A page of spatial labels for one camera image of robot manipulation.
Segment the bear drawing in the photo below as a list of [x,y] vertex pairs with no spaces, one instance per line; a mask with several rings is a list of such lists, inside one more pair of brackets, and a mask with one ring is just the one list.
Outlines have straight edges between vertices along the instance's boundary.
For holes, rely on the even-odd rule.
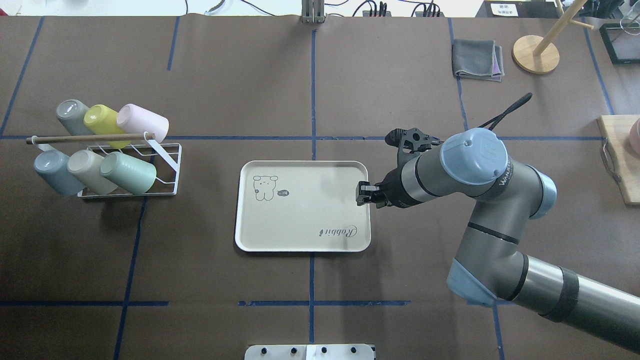
[[258,201],[273,199],[273,190],[276,188],[277,176],[254,176],[253,189],[255,199]]

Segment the wooden cutting board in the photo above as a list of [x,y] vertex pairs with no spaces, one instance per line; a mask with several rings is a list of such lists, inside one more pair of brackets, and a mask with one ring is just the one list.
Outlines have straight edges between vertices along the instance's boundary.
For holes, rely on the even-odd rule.
[[629,131],[640,115],[602,115],[598,125],[607,146],[613,166],[622,180],[618,183],[625,203],[640,205],[640,155],[631,148]]

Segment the white label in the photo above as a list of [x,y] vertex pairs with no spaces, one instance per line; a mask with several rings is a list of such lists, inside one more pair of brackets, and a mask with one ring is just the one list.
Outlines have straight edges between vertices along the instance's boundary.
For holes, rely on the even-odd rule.
[[498,16],[518,16],[516,4],[491,4],[491,12]]

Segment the white floor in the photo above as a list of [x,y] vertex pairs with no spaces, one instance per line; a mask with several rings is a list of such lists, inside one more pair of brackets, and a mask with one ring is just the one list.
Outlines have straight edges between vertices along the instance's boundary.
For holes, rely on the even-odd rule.
[[[301,0],[248,0],[275,15],[301,13]],[[341,3],[344,0],[327,0]],[[205,13],[220,0],[188,0],[189,13]],[[341,6],[327,6],[327,13],[351,16],[362,0],[349,0]],[[411,15],[415,4],[386,0],[394,17]],[[483,0],[436,0],[447,17],[474,17]],[[59,16],[175,16],[184,15],[184,0],[0,0],[0,8],[9,15]],[[365,5],[361,10],[368,10]],[[225,0],[213,15],[264,15],[240,0]]]

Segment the blue joint cap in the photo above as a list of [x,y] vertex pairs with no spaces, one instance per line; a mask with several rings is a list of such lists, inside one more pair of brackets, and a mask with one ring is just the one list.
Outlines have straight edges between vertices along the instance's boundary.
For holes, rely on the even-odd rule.
[[536,172],[540,182],[542,183],[542,202],[540,203],[538,210],[533,215],[529,216],[530,219],[535,220],[545,216],[549,210],[554,207],[556,204],[557,189],[556,184],[549,176],[542,174],[537,168],[534,168],[531,165],[527,166]]
[[447,286],[451,291],[473,305],[492,307],[498,299],[456,259],[453,259],[451,264],[451,270],[449,270],[449,276],[447,277]]
[[475,127],[442,144],[440,163],[453,179],[467,185],[495,181],[507,169],[509,156],[493,131]]

